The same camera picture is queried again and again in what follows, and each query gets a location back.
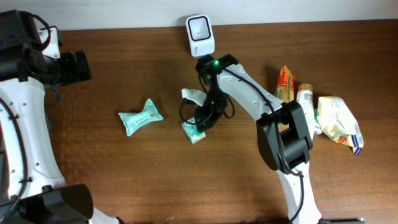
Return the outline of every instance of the brown tabletop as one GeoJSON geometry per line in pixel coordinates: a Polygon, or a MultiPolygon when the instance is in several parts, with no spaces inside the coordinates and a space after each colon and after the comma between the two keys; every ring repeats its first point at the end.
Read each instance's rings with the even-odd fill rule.
{"type": "MultiPolygon", "coordinates": [[[[215,26],[215,57],[231,53],[270,92],[287,65],[297,83],[340,96],[364,136],[347,146],[315,136],[310,175],[326,219],[398,222],[398,21],[215,26]]],[[[187,31],[63,32],[62,51],[84,50],[93,79],[60,87],[47,108],[68,185],[86,184],[97,208],[127,223],[238,223],[287,216],[277,174],[261,159],[256,125],[236,103],[192,145],[178,116],[181,89],[200,89],[187,31]],[[126,137],[118,112],[151,98],[165,119],[126,137]]],[[[47,92],[47,101],[53,98],[47,92]]]]}

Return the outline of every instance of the cable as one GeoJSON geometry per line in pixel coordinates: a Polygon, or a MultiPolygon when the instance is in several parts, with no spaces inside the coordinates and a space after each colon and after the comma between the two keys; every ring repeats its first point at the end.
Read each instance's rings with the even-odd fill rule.
{"type": "Polygon", "coordinates": [[[19,149],[21,150],[21,155],[22,155],[22,165],[24,167],[24,178],[20,181],[22,184],[21,190],[19,191],[16,199],[12,203],[12,205],[8,208],[7,212],[4,214],[4,216],[0,219],[0,223],[4,223],[17,209],[18,203],[22,198],[22,195],[25,192],[27,182],[28,182],[28,173],[27,173],[27,159],[26,159],[26,153],[25,153],[25,147],[24,147],[24,142],[22,140],[22,134],[21,130],[19,129],[17,118],[14,116],[14,113],[11,111],[10,107],[4,102],[2,98],[0,98],[0,103],[6,109],[8,115],[10,116],[10,119],[12,120],[12,123],[14,125],[15,131],[17,133],[18,137],[18,143],[19,143],[19,149]]]}
{"type": "Polygon", "coordinates": [[[46,49],[49,44],[50,44],[50,40],[51,40],[51,30],[50,30],[50,26],[47,22],[44,21],[44,19],[42,19],[40,16],[38,15],[33,15],[31,14],[33,18],[37,19],[38,21],[40,21],[44,27],[47,29],[47,32],[49,33],[49,36],[47,36],[47,39],[45,40],[45,42],[43,42],[43,44],[39,47],[39,51],[43,51],[44,49],[46,49]]]}
{"type": "Polygon", "coordinates": [[[209,114],[209,116],[208,116],[204,121],[202,121],[201,123],[192,123],[192,122],[187,121],[187,120],[182,116],[182,107],[185,105],[185,103],[183,102],[183,103],[181,104],[181,106],[180,106],[180,118],[181,118],[181,120],[182,120],[183,122],[185,122],[185,123],[187,123],[187,124],[197,125],[197,126],[203,125],[203,124],[204,124],[206,121],[208,121],[208,120],[211,118],[211,116],[213,115],[213,104],[214,104],[214,102],[211,102],[211,105],[210,105],[210,114],[209,114]]]}
{"type": "Polygon", "coordinates": [[[256,85],[254,85],[253,83],[247,81],[246,79],[244,79],[243,77],[235,74],[234,72],[232,72],[231,70],[228,70],[226,68],[223,69],[224,71],[228,72],[229,74],[233,75],[234,77],[238,78],[239,80],[247,83],[249,86],[253,87],[259,94],[260,96],[264,99],[264,101],[266,102],[267,106],[269,106],[269,108],[271,109],[271,114],[272,117],[274,119],[274,126],[275,126],[275,132],[277,135],[277,140],[278,140],[278,147],[279,147],[279,154],[278,154],[278,158],[283,162],[284,167],[294,176],[300,177],[300,185],[301,185],[301,200],[300,200],[300,205],[298,206],[298,210],[296,212],[296,214],[293,216],[293,218],[291,220],[289,220],[290,223],[292,223],[299,215],[301,208],[303,207],[303,203],[304,203],[304,181],[303,181],[303,174],[302,171],[296,173],[294,172],[288,162],[286,161],[286,157],[285,154],[283,152],[282,149],[282,143],[280,142],[280,132],[279,132],[279,127],[278,127],[278,121],[276,119],[276,113],[274,110],[274,107],[272,106],[272,103],[266,98],[266,96],[264,96],[264,94],[261,92],[260,89],[258,89],[258,87],[256,85]]]}
{"type": "Polygon", "coordinates": [[[229,101],[229,103],[231,103],[231,106],[232,106],[232,115],[231,115],[231,116],[228,116],[228,114],[226,114],[226,112],[224,111],[224,117],[230,119],[230,118],[233,118],[233,117],[235,116],[235,105],[234,105],[234,103],[232,102],[232,100],[231,100],[230,97],[228,97],[228,101],[229,101]]]}
{"type": "Polygon", "coordinates": [[[60,96],[60,93],[58,92],[57,87],[56,87],[56,86],[52,86],[51,88],[52,88],[52,90],[55,92],[55,94],[56,94],[56,96],[57,96],[57,102],[52,103],[52,104],[50,104],[50,105],[44,105],[44,106],[46,106],[46,107],[55,106],[55,105],[60,101],[60,99],[61,99],[61,96],[60,96]]]}

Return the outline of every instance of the white wall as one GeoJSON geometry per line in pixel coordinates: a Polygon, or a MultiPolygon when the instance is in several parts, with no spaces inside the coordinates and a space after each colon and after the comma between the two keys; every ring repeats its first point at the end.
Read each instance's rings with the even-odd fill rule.
{"type": "Polygon", "coordinates": [[[184,26],[206,14],[213,25],[398,19],[398,0],[0,0],[63,30],[184,26]]]}

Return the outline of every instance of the white bottle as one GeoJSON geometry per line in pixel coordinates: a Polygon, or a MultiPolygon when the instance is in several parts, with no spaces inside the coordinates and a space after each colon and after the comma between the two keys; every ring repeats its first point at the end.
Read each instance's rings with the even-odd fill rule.
{"type": "Polygon", "coordinates": [[[315,132],[315,117],[313,113],[312,85],[305,83],[298,86],[297,102],[304,110],[305,120],[310,131],[311,140],[315,132]]]}

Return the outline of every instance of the brown bottle cap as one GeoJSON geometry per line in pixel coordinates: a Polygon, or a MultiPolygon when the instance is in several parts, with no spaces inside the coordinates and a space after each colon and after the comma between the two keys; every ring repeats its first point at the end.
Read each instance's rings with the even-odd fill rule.
{"type": "Polygon", "coordinates": [[[312,85],[308,84],[308,83],[304,83],[298,86],[298,91],[302,91],[302,90],[310,90],[312,91],[312,85]]]}

